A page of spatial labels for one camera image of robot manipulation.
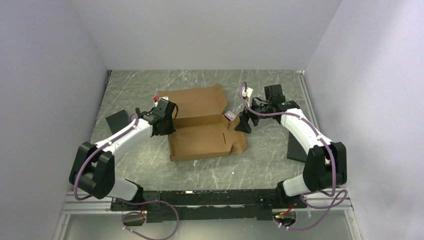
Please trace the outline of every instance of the cable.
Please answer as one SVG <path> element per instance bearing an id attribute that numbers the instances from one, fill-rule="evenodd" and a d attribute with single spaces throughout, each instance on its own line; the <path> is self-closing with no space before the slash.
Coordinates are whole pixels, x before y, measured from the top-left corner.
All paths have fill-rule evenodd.
<path id="1" fill-rule="evenodd" d="M 311 129 L 312 131 L 315 133 L 315 135 L 318 137 L 320 135 L 320 133 L 318 132 L 318 130 L 315 128 L 315 126 L 309 122 L 306 118 L 301 117 L 298 114 L 295 113 L 291 113 L 291 112 L 274 112 L 274 113 L 260 113 L 260 112 L 256 112 L 253 109 L 250 108 L 250 106 L 248 105 L 248 103 L 246 102 L 246 99 L 243 97 L 243 90 L 246 93 L 248 89 L 248 84 L 244 81 L 243 83 L 241 83 L 241 88 L 239 93 L 239 97 L 241 98 L 241 101 L 243 102 L 244 107 L 249 110 L 251 113 L 257 115 L 257 116 L 261 116 L 261 117 L 274 117 L 274 116 L 280 116 L 280 115 L 289 115 L 289 116 L 293 116 L 295 118 L 298 118 L 299 120 L 302 120 L 304 123 L 306 123 Z M 334 155 L 333 152 L 331 151 L 329 145 L 323 140 L 323 138 L 321 137 L 319 139 L 319 141 L 324 145 L 324 148 L 326 149 L 326 151 L 328 152 L 329 156 L 330 156 L 330 162 L 331 162 L 331 175 L 332 175 L 332 181 L 331 181 L 331 193 L 325 192 L 320 190 L 321 193 L 325 194 L 328 197 L 334 197 L 334 199 L 331 201 L 331 204 L 328 206 L 312 206 L 310 204 L 308 204 L 304 198 L 303 195 L 300 196 L 300 199 L 302 200 L 303 203 L 305 203 L 308 207 L 310 208 L 314 208 L 314 209 L 327 209 L 325 211 L 325 213 L 322 215 L 322 217 L 316 221 L 314 224 L 312 224 L 311 226 L 308 227 L 304 227 L 304 228 L 290 228 L 290 230 L 293 231 L 305 231 L 305 230 L 309 230 L 314 228 L 315 226 L 317 226 L 324 218 L 325 216 L 329 213 L 330 209 L 332 207 L 338 206 L 339 204 L 341 204 L 348 196 L 348 192 L 345 189 L 342 189 L 338 194 L 336 194 L 336 161 L 334 159 Z M 337 200 L 337 197 L 344 193 L 344 196 L 341 198 L 341 200 L 337 203 L 335 203 L 335 201 Z"/>
<path id="2" fill-rule="evenodd" d="M 139 232 L 137 232 L 137 231 L 134 231 L 134 230 L 132 230 L 131 228 L 129 228 L 129 227 L 127 227 L 127 226 L 125 226 L 125 223 L 124 223 L 124 221 L 125 221 L 125 218 L 126 217 L 128 217 L 128 216 L 130 216 L 130 215 L 140 215 L 140 216 L 144 216 L 144 214 L 143 213 L 141 213 L 141 212 L 139 212 L 139 211 L 132 211 L 132 212 L 129 212 L 129 213 L 127 213 L 127 214 L 125 214 L 124 216 L 122 216 L 122 220 L 121 220 L 121 223 L 122 223 L 122 229 L 125 229 L 125 230 L 127 230 L 127 231 L 129 231 L 129 232 L 131 232 L 131 233 L 133 233 L 133 234 L 135 234 L 135 235 L 137 235 L 137 236 L 139 236 L 139 237 L 142 237 L 142 238 L 144 238 L 144 239 L 147 239 L 147 240 L 167 240 L 167 239 L 169 239 L 169 238 L 171 238 L 176 232 L 177 232 L 177 229 L 178 229 L 178 225 L 179 225 L 179 223 L 180 223 L 180 216 L 178 216 L 178 212 L 177 212 L 177 209 L 172 205 L 172 204 L 170 204 L 170 203 L 168 203 L 168 202 L 166 202 L 166 201 L 161 201 L 161 200 L 153 200 L 153 201 L 145 201 L 145 202 L 137 202 L 137 203 L 134 203 L 134 202 L 130 202 L 130 201 L 127 201 L 127 200 L 124 200 L 124 199 L 122 199 L 122 198 L 116 198 L 116 199 L 118 199 L 118 200 L 120 200 L 120 201 L 122 201 L 122 202 L 124 202 L 124 203 L 126 203 L 126 204 L 129 204 L 129 205 L 144 205 L 144 204 L 153 204 L 153 203 L 161 203 L 161 204 L 165 204 L 165 205 L 168 205 L 173 211 L 174 211 L 174 213 L 175 213 L 175 216 L 176 216 L 176 224 L 175 224 L 175 228 L 174 228 L 174 230 L 167 236 L 167 237 L 164 237 L 164 238 L 160 238 L 160 239 L 154 239 L 154 238 L 150 238 L 150 237 L 148 237 L 148 236 L 145 236 L 145 235 L 143 235 L 143 234 L 141 234 L 141 233 L 139 233 Z"/>
<path id="3" fill-rule="evenodd" d="M 92 160 L 92 158 L 101 150 L 103 150 L 104 148 L 110 146 L 112 143 L 116 142 L 117 140 L 121 139 L 123 136 L 127 135 L 128 133 L 130 133 L 133 129 L 135 129 L 137 127 L 137 124 L 139 123 L 139 117 L 137 116 L 136 113 L 131 114 L 131 116 L 129 116 L 129 120 L 131 121 L 131 118 L 133 116 L 136 116 L 135 118 L 135 122 L 132 125 L 132 127 L 129 127 L 127 130 L 125 130 L 123 133 L 119 134 L 118 136 L 112 138 L 110 141 L 104 143 L 101 146 L 98 146 L 97 149 L 90 154 L 90 156 L 87 157 L 87 159 L 84 161 L 84 163 L 82 164 L 81 168 L 79 169 L 78 173 L 76 174 L 76 178 L 75 178 L 75 182 L 73 183 L 73 196 L 75 197 L 76 200 L 78 201 L 82 201 L 82 200 L 86 200 L 88 198 L 91 198 L 92 195 L 87 195 L 85 197 L 80 197 L 78 196 L 78 184 L 80 182 L 80 178 L 81 175 L 83 175 L 83 171 L 84 169 L 86 169 L 87 165 L 89 164 L 89 162 Z"/>
<path id="4" fill-rule="evenodd" d="M 280 115 L 293 116 L 295 118 L 302 120 L 304 123 L 306 123 L 312 129 L 312 131 L 315 133 L 315 135 L 317 137 L 320 135 L 318 130 L 315 128 L 315 126 L 311 122 L 309 122 L 306 118 L 303 118 L 298 114 L 295 114 L 295 113 L 292 113 L 292 112 L 285 112 L 285 111 L 274 112 L 274 113 L 260 113 L 260 112 L 254 111 L 253 109 L 251 109 L 251 107 L 248 105 L 246 100 L 243 98 L 243 94 L 242 94 L 243 87 L 244 87 L 245 92 L 246 92 L 246 89 L 248 89 L 248 84 L 245 81 L 241 84 L 239 96 L 241 98 L 241 101 L 243 102 L 244 107 L 247 110 L 249 110 L 251 113 L 253 113 L 257 116 L 261 116 L 261 117 L 274 117 L 274 116 L 280 116 Z M 320 138 L 319 141 L 324 145 L 325 149 L 327 150 L 328 154 L 330 155 L 331 172 L 332 172 L 332 189 L 331 189 L 331 193 L 330 193 L 329 197 L 333 197 L 336 194 L 336 161 L 334 160 L 333 152 L 331 151 L 328 144 L 322 138 Z"/>
<path id="5" fill-rule="evenodd" d="M 295 207 L 295 203 L 293 202 L 291 205 L 290 205 L 290 207 L 288 208 L 288 210 L 287 211 L 282 211 L 282 212 L 280 212 L 279 214 L 280 215 L 287 215 L 293 208 Z"/>
<path id="6" fill-rule="evenodd" d="M 137 124 L 139 123 L 139 117 L 137 116 L 137 114 L 136 113 L 134 113 L 134 114 L 131 114 L 131 116 L 129 117 L 129 120 L 131 121 L 131 118 L 133 117 L 133 116 L 136 116 L 135 117 L 135 121 L 134 121 L 134 124 L 131 126 L 131 127 L 129 127 L 127 130 L 125 130 L 123 133 L 121 133 L 121 134 L 119 134 L 118 136 L 116 136 L 116 137 L 114 137 L 114 138 L 112 138 L 109 142 L 106 142 L 105 144 L 103 144 L 103 145 L 101 145 L 101 146 L 98 146 L 97 147 L 97 149 L 92 153 L 92 154 L 90 154 L 90 156 L 88 156 L 87 157 L 87 159 L 84 161 L 84 163 L 82 164 L 82 166 L 81 166 L 81 168 L 79 169 L 79 171 L 78 171 L 78 173 L 76 174 L 76 178 L 75 178 L 75 181 L 74 181 L 74 183 L 73 183 L 73 196 L 75 197 L 75 199 L 76 200 L 78 200 L 78 201 L 82 201 L 82 200 L 86 200 L 86 199 L 88 199 L 88 198 L 91 198 L 92 197 L 92 195 L 91 194 L 89 194 L 89 195 L 87 195 L 87 196 L 85 196 L 85 197 L 80 197 L 80 196 L 78 196 L 78 184 L 79 184 L 79 182 L 80 182 L 80 178 L 81 178 L 81 175 L 83 174 L 83 171 L 84 171 L 84 169 L 86 168 L 86 166 L 88 165 L 88 163 L 91 161 L 91 159 L 98 153 L 98 152 L 100 152 L 101 150 L 103 150 L 104 148 L 106 148 L 107 146 L 110 146 L 112 143 L 114 143 L 114 142 L 116 142 L 117 140 L 119 140 L 119 139 L 121 139 L 123 136 L 125 136 L 125 135 L 127 135 L 128 133 L 130 133 L 132 130 L 134 130 L 136 127 L 137 127 Z M 170 204 L 170 203 L 168 203 L 168 202 L 166 202 L 166 201 L 161 201 L 161 200 L 153 200 L 153 201 L 145 201 L 145 202 L 129 202 L 129 201 L 127 201 L 127 200 L 125 200 L 125 199 L 122 199 L 122 198 L 117 198 L 118 200 L 120 200 L 120 201 L 122 201 L 122 202 L 124 202 L 124 203 L 126 203 L 126 204 L 129 204 L 129 205 L 146 205 L 146 204 L 152 204 L 152 203 L 162 203 L 162 204 L 165 204 L 165 205 L 168 205 L 168 206 L 170 206 L 171 207 L 171 209 L 174 211 L 174 213 L 175 213 L 175 216 L 176 216 L 176 225 L 175 225 L 175 229 L 172 231 L 172 233 L 169 235 L 169 236 L 167 236 L 167 237 L 165 237 L 165 238 L 161 238 L 161 239 L 154 239 L 154 238 L 150 238 L 150 237 L 147 237 L 147 236 L 144 236 L 144 235 L 142 235 L 141 233 L 139 233 L 139 232 L 137 232 L 137 231 L 134 231 L 134 230 L 132 230 L 131 228 L 129 228 L 129 227 L 127 227 L 127 226 L 125 226 L 125 223 L 124 223 L 124 220 L 125 220 L 125 218 L 127 217 L 127 216 L 129 216 L 129 215 L 134 215 L 134 214 L 137 214 L 137 215 L 140 215 L 140 216 L 144 216 L 144 213 L 141 213 L 141 212 L 138 212 L 138 211 L 132 211 L 132 212 L 129 212 L 129 213 L 127 213 L 127 214 L 125 214 L 124 216 L 122 216 L 122 225 L 123 225 L 123 228 L 122 229 L 126 229 L 126 230 L 128 230 L 128 231 L 130 231 L 131 233 L 133 233 L 133 234 L 135 234 L 135 235 L 137 235 L 137 236 L 139 236 L 139 237 L 142 237 L 142 238 L 144 238 L 144 239 L 147 239 L 147 240 L 167 240 L 167 239 L 169 239 L 169 238 L 171 238 L 175 233 L 176 233 L 176 231 L 177 231 L 177 229 L 178 229 L 178 225 L 179 225 L 179 221 L 180 221 L 180 216 L 178 216 L 178 212 L 177 212 L 177 210 L 175 209 L 175 207 L 174 206 L 172 206 L 172 204 Z"/>
<path id="7" fill-rule="evenodd" d="M 172 120 L 175 120 L 177 118 L 177 115 L 178 115 L 178 105 L 177 104 L 175 104 L 175 108 L 176 108 L 176 113 L 175 113 L 175 116 L 173 117 Z"/>
<path id="8" fill-rule="evenodd" d="M 255 97 L 253 98 L 253 100 L 255 100 L 255 99 L 257 99 L 258 101 L 263 102 L 263 103 L 269 103 L 267 100 L 262 100 L 262 99 L 260 99 L 260 98 L 259 98 L 259 97 L 257 97 L 257 96 L 255 96 Z"/>

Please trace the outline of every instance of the small card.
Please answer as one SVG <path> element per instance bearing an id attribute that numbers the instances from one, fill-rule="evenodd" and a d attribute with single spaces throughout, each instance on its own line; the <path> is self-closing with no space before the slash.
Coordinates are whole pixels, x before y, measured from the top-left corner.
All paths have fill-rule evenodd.
<path id="1" fill-rule="evenodd" d="M 230 121 L 234 121 L 236 119 L 236 115 L 232 113 L 231 111 L 227 111 L 224 116 L 226 116 L 227 119 Z"/>

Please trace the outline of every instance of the black bracket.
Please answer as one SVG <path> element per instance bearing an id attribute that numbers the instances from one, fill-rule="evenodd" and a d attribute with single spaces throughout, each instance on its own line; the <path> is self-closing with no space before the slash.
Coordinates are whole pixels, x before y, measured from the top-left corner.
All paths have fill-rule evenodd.
<path id="1" fill-rule="evenodd" d="M 72 170 L 69 175 L 69 182 L 73 185 L 86 159 L 97 149 L 89 142 L 84 142 L 76 152 Z M 110 193 L 115 184 L 115 157 L 108 151 L 99 151 L 85 167 L 79 179 L 78 188 L 93 195 L 97 199 L 102 199 Z"/>
<path id="2" fill-rule="evenodd" d="M 143 192 L 144 202 L 161 200 L 161 194 L 156 191 L 145 191 Z M 146 204 L 145 209 L 147 211 L 158 211 L 160 203 L 150 203 Z M 126 204 L 118 199 L 112 201 L 110 205 L 111 211 L 139 211 L 143 206 L 142 205 L 130 205 Z"/>
<path id="3" fill-rule="evenodd" d="M 300 109 L 301 107 L 295 101 L 286 101 L 286 97 L 283 95 L 283 89 L 280 84 L 265 86 L 265 99 L 262 100 L 258 97 L 253 97 L 250 108 L 261 114 L 273 114 L 286 112 L 289 109 Z M 239 114 L 240 122 L 235 127 L 236 131 L 250 134 L 252 128 L 249 125 L 249 119 L 251 119 L 253 126 L 259 124 L 260 119 L 275 119 L 278 124 L 281 124 L 281 115 L 276 116 L 258 116 L 244 108 Z"/>

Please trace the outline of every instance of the black mounting plate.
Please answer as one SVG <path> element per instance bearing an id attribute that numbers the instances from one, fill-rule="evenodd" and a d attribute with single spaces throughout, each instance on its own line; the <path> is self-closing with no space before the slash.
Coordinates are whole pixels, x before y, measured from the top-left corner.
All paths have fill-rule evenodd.
<path id="1" fill-rule="evenodd" d="M 161 194 L 157 191 L 145 191 L 143 192 L 144 201 L 153 201 L 153 200 L 160 200 Z M 160 203 L 149 203 L 146 205 L 145 209 L 147 211 L 158 211 L 160 207 Z M 120 200 L 116 200 L 115 202 L 112 201 L 110 204 L 110 210 L 111 211 L 135 211 L 140 210 L 142 208 L 142 205 L 140 206 L 133 206 L 123 203 Z"/>

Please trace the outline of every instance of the cardboard box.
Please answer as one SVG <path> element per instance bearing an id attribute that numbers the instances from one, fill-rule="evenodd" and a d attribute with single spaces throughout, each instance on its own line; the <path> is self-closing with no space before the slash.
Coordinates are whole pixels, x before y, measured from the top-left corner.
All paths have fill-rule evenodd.
<path id="1" fill-rule="evenodd" d="M 198 160 L 240 154 L 246 147 L 243 132 L 234 128 L 240 119 L 229 121 L 222 112 L 227 97 L 215 86 L 176 91 L 159 91 L 178 106 L 174 120 L 176 132 L 168 135 L 171 161 Z"/>

